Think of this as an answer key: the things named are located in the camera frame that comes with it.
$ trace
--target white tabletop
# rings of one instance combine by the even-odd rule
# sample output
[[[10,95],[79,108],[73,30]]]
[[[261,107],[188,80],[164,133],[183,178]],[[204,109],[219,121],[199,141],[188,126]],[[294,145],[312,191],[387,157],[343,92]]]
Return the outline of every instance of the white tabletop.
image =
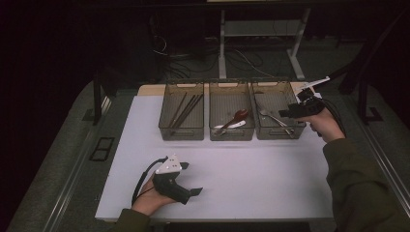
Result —
[[[298,140],[163,141],[158,128],[162,96],[137,96],[115,154],[96,218],[116,221],[131,206],[142,172],[176,154],[190,164],[176,179],[201,188],[187,205],[164,206],[153,221],[282,221],[332,218],[325,145],[306,127]],[[205,98],[205,125],[208,125]]]

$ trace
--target dark green sleeve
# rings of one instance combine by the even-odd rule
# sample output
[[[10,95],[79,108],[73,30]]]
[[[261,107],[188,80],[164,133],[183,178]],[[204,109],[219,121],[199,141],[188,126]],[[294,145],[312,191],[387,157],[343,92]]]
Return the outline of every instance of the dark green sleeve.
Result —
[[[409,217],[400,210],[375,161],[358,154],[348,139],[326,144],[323,152],[338,231],[410,231]]]
[[[134,210],[124,209],[115,226],[108,232],[145,232],[150,218]]]

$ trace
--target chopsticks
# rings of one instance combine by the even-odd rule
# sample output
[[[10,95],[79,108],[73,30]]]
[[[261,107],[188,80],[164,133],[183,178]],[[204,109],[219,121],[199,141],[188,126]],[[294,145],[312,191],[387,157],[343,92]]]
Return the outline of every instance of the chopsticks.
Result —
[[[181,114],[178,116],[178,118],[176,118],[176,116],[178,115],[178,112],[179,112],[179,110],[180,110],[186,96],[187,96],[187,93],[183,96],[180,104],[177,107],[177,110],[175,111],[175,113],[172,117],[171,122],[169,123],[170,128],[179,128],[184,123],[184,121],[187,119],[188,115],[190,115],[190,112],[196,107],[196,105],[199,103],[199,101],[202,99],[202,97],[204,95],[203,94],[193,95],[190,98],[190,101],[188,101],[188,104],[182,110]]]

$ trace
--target spoon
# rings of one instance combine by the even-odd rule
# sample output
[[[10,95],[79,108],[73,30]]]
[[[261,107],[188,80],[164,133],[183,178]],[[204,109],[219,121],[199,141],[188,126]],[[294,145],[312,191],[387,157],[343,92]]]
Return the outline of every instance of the spoon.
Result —
[[[215,133],[216,136],[221,136],[224,133],[224,130],[234,123],[241,122],[248,117],[248,110],[247,109],[240,109],[236,111],[233,119],[229,121],[227,124],[223,125],[217,132]]]

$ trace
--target table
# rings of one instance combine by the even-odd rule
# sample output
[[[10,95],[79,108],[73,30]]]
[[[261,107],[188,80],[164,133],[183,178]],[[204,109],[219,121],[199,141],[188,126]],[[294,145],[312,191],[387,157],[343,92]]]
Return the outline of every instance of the table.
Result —
[[[142,172],[154,160],[173,154],[190,163],[177,183],[203,190],[187,205],[159,209],[153,223],[333,218],[325,143],[314,131],[306,128],[298,140],[262,141],[254,136],[252,141],[215,142],[205,128],[203,141],[163,141],[158,128],[163,89],[142,86],[134,97],[96,218],[116,221],[121,210],[131,206]],[[205,95],[205,125],[208,104]]]

